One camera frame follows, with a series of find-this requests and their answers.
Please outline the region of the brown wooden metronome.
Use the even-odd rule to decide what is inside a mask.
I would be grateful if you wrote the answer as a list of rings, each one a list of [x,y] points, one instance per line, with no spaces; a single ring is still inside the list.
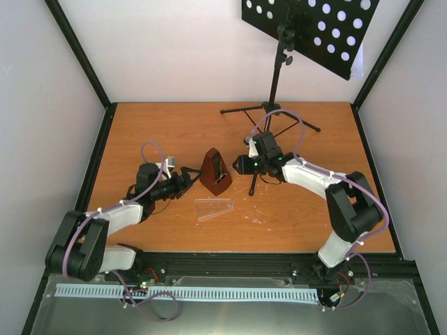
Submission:
[[[205,154],[200,171],[201,184],[214,196],[221,195],[233,182],[222,155],[214,147]]]

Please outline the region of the clear plastic metronome cover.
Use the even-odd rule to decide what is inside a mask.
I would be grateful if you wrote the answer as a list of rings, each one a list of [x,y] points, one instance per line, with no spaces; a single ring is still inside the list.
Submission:
[[[195,199],[197,221],[206,221],[233,210],[234,203],[230,198]]]

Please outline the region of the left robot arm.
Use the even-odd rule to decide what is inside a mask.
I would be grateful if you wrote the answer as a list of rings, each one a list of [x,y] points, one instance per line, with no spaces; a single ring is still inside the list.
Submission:
[[[106,242],[110,235],[147,220],[157,201],[181,198],[202,175],[189,167],[171,172],[169,162],[167,158],[140,165],[126,197],[111,207],[67,212],[45,257],[46,269],[82,281],[113,270],[120,270],[130,281],[141,279],[145,263],[137,258],[137,248],[107,246]]]

